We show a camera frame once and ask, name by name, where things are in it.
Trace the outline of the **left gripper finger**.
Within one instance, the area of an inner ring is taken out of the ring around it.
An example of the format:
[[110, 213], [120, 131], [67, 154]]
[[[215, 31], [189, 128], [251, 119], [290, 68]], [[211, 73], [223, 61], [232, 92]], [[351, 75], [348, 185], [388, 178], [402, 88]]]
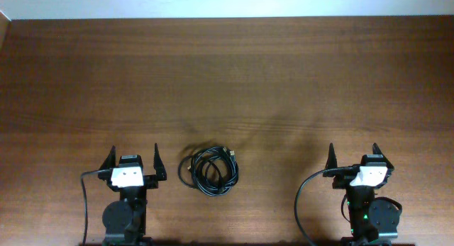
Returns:
[[154, 146], [153, 168], [155, 170], [155, 176], [157, 181], [167, 180], [167, 172], [160, 157], [157, 143], [155, 143]]
[[103, 161], [99, 168], [99, 179], [110, 179], [113, 169], [116, 167], [116, 146], [113, 145], [109, 151], [107, 158]]

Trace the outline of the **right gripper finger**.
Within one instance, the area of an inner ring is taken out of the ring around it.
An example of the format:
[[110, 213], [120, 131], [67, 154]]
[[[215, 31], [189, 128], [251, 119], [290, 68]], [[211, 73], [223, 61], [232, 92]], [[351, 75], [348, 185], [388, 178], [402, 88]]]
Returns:
[[326, 161], [325, 169], [335, 169], [338, 167], [337, 158], [333, 143], [330, 143], [328, 148], [328, 158]]
[[390, 170], [394, 170], [394, 165], [385, 157], [385, 155], [382, 153], [381, 149], [379, 148], [377, 143], [373, 143], [372, 145], [372, 153], [374, 155], [377, 155], [379, 159], [382, 160], [386, 164], [386, 167]]

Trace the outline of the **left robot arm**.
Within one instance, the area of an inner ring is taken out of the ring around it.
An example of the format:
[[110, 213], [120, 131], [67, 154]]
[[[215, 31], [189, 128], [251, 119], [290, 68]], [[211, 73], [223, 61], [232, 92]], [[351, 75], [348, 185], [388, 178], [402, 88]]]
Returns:
[[145, 235], [147, 191], [157, 189], [159, 183], [167, 179], [157, 145], [154, 146], [153, 169], [154, 174], [145, 175], [140, 155], [124, 155], [117, 160], [116, 148], [111, 148], [99, 168], [98, 178], [105, 181], [110, 190], [119, 193], [119, 200], [104, 209], [103, 245], [153, 244], [153, 239]]

